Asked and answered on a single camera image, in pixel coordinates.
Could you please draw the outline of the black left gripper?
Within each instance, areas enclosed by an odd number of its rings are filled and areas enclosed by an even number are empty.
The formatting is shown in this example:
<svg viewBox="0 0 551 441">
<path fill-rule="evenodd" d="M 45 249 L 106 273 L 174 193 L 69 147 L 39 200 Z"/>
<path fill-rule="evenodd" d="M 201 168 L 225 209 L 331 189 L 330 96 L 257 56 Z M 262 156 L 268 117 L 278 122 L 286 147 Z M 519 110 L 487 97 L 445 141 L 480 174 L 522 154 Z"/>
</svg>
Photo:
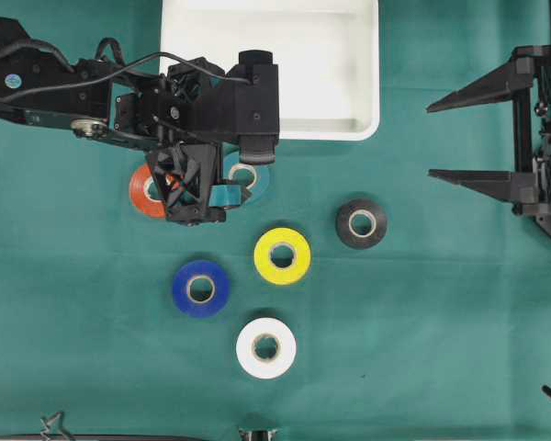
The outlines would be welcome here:
<svg viewBox="0 0 551 441">
<path fill-rule="evenodd" d="M 239 143 L 239 66 L 224 70 L 204 57 L 176 58 L 166 73 L 147 76 L 135 70 L 143 62 L 112 62 L 113 80 L 131 89 L 117 97 L 112 143 L 149 152 L 146 164 L 167 221 L 224 222 L 226 211 L 212 207 L 210 196 L 221 179 L 217 144 Z"/>
</svg>

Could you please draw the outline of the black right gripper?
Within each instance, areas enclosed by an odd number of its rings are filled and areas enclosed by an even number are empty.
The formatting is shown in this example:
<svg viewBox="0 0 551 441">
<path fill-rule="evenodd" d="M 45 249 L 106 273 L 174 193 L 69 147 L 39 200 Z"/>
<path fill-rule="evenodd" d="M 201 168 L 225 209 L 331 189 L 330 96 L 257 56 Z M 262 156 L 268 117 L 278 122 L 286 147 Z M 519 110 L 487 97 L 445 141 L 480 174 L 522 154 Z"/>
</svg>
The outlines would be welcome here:
<svg viewBox="0 0 551 441">
<path fill-rule="evenodd" d="M 430 169 L 428 176 L 501 202 L 536 202 L 551 215 L 551 45 L 521 46 L 511 59 L 432 103 L 428 113 L 512 100 L 514 170 Z"/>
</svg>

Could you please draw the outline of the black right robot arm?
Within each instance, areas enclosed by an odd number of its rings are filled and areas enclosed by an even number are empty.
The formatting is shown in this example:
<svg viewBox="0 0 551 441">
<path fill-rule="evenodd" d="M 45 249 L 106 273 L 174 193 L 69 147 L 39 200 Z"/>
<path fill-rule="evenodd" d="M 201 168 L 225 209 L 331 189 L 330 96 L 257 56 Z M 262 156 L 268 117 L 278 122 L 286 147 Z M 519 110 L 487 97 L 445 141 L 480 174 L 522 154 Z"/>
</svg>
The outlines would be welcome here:
<svg viewBox="0 0 551 441">
<path fill-rule="evenodd" d="M 510 59 L 466 87 L 426 108 L 512 102 L 513 171 L 432 169 L 429 176 L 512 204 L 551 238 L 551 45 L 520 46 Z"/>
</svg>

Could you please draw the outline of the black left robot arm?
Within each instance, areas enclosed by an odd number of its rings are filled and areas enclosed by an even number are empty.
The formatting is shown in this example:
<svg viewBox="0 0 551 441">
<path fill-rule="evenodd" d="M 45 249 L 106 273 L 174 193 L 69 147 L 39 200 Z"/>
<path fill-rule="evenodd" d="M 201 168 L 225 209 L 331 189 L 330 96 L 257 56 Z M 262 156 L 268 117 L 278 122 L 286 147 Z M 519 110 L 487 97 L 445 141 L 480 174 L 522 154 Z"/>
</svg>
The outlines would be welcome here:
<svg viewBox="0 0 551 441">
<path fill-rule="evenodd" d="M 142 152 L 129 181 L 135 209 L 186 226 L 219 223 L 250 196 L 223 171 L 223 146 L 237 131 L 219 114 L 248 86 L 246 70 L 172 62 L 166 73 L 143 73 L 113 38 L 92 58 L 69 62 L 0 17 L 0 119 Z"/>
</svg>

